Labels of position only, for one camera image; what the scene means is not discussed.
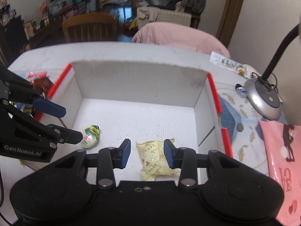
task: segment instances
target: pink plastic bag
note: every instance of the pink plastic bag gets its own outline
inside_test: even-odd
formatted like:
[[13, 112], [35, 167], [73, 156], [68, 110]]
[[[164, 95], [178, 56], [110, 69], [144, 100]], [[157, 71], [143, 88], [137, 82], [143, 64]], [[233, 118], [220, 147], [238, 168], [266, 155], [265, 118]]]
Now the pink plastic bag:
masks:
[[259, 121], [270, 177], [284, 190], [277, 220], [285, 226], [301, 224], [301, 127], [277, 121]]

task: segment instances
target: white tabletop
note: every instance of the white tabletop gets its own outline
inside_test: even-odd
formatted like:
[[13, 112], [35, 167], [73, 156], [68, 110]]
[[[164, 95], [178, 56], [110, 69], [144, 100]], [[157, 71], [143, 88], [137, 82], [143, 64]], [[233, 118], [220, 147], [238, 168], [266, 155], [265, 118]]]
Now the white tabletop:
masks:
[[[62, 44], [34, 49], [18, 57], [9, 69], [13, 72], [49, 71], [55, 81], [64, 67], [79, 60], [115, 61], [126, 60], [148, 63], [164, 63], [203, 69], [211, 72], [215, 82], [231, 85], [244, 84], [245, 78], [209, 62], [210, 55], [166, 46], [121, 42], [87, 42]], [[33, 171], [19, 164], [19, 160], [0, 158], [4, 183], [5, 201], [1, 208], [3, 215], [14, 222], [17, 218], [9, 202], [12, 185]]]

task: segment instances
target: wooden door frame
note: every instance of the wooden door frame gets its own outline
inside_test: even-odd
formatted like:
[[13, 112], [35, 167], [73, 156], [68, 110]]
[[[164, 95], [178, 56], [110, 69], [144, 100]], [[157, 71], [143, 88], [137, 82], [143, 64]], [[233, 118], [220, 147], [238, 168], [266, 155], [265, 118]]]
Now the wooden door frame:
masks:
[[221, 21], [216, 33], [216, 38], [219, 39], [226, 47], [231, 41], [243, 0], [226, 0]]

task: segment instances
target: yellow snack package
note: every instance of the yellow snack package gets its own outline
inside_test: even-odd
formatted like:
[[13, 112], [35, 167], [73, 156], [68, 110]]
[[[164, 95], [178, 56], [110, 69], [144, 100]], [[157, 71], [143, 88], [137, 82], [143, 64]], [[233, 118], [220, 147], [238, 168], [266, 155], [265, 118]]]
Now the yellow snack package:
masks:
[[148, 141], [142, 144], [136, 142], [142, 169], [141, 180], [155, 181], [156, 176], [180, 173], [180, 169], [170, 169], [163, 151], [164, 141]]

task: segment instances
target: silver lamp base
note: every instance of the silver lamp base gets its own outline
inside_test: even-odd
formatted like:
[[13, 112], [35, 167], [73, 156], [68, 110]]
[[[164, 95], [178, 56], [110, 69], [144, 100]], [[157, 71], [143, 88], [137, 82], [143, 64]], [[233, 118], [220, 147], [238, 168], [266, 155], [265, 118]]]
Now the silver lamp base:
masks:
[[281, 116], [281, 104], [275, 90], [269, 90], [258, 79], [248, 79], [244, 85], [247, 98], [252, 106], [263, 117], [270, 121], [277, 121]]

